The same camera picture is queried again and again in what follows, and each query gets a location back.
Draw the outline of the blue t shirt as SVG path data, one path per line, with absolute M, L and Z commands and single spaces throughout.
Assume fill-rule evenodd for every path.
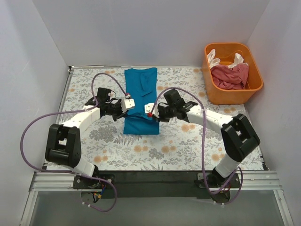
M 124 122 L 124 134 L 158 135 L 159 123 L 145 113 L 144 106 L 157 98 L 158 69 L 127 69 L 124 71 L 126 92 L 134 99 L 135 107 L 129 110 Z

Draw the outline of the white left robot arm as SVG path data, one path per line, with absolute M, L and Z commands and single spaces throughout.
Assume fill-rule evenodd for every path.
M 96 188 L 100 177 L 96 166 L 82 157 L 80 134 L 103 116 L 109 115 L 114 121 L 126 117 L 127 112 L 135 107 L 129 94 L 125 98 L 111 97 L 112 90 L 99 88 L 96 97 L 90 98 L 83 111 L 62 124 L 53 124 L 49 128 L 45 152 L 46 161 L 62 165 L 72 172 L 85 175 L 84 183 L 89 188 Z

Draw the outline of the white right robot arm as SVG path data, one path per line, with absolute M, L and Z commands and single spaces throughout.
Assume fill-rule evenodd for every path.
M 226 153 L 203 181 L 213 186 L 226 186 L 239 164 L 259 146 L 257 133 L 245 115 L 229 116 L 206 110 L 198 99 L 185 102 L 178 91 L 178 88 L 167 88 L 162 92 L 166 102 L 147 104 L 145 113 L 157 121 L 169 122 L 177 118 L 220 134 Z

